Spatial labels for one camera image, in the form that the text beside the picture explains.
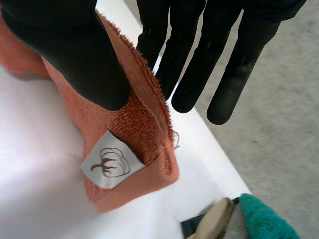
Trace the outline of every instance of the orange towel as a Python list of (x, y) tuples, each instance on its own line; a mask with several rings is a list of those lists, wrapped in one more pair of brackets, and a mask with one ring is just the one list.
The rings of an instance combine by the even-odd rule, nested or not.
[(156, 79), (132, 44), (103, 17), (101, 21), (131, 85), (129, 101), (118, 111), (108, 111), (80, 96), (53, 66), (21, 43), (2, 19), (0, 64), (15, 72), (49, 73), (84, 137), (83, 160), (109, 130), (145, 165), (112, 189), (100, 188), (83, 176), (89, 201), (98, 211), (106, 212), (172, 184), (178, 178), (178, 167), (169, 111)]

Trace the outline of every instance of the beige object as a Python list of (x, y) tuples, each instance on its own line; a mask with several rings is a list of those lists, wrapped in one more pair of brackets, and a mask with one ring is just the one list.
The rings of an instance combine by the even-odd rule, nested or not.
[(226, 230), (234, 204), (224, 198), (215, 204), (200, 221), (196, 232), (188, 239), (218, 239)]

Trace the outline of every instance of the white label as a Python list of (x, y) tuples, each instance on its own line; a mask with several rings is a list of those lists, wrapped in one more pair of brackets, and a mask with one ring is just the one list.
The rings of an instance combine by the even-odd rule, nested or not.
[(81, 165), (86, 177), (100, 188), (111, 189), (144, 165), (130, 148), (107, 131)]

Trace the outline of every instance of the teal towel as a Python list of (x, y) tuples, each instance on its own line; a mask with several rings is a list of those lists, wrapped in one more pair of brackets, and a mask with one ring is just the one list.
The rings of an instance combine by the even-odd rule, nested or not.
[(295, 230), (258, 198), (242, 194), (239, 201), (251, 239), (299, 239)]

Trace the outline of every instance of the glove finger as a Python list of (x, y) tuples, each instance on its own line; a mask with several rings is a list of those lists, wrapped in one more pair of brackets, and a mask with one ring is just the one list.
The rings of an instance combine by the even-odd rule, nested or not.
[(205, 0), (173, 0), (171, 3), (172, 33), (156, 73), (166, 99), (172, 94), (183, 70), (204, 8)]
[(209, 0), (203, 18), (202, 36), (194, 56), (172, 98), (175, 110), (190, 111), (202, 93), (227, 42), (231, 27), (238, 18), (238, 1), (221, 4)]
[(224, 75), (207, 111), (208, 120), (216, 125), (226, 123), (264, 46), (274, 37), (280, 22), (244, 13), (238, 30), (238, 40)]
[(137, 0), (143, 31), (136, 49), (153, 69), (165, 43), (168, 26), (169, 0)]
[(9, 29), (61, 72), (80, 95), (108, 110), (126, 104), (130, 86), (98, 16), (65, 30), (25, 26), (5, 9), (1, 12)]

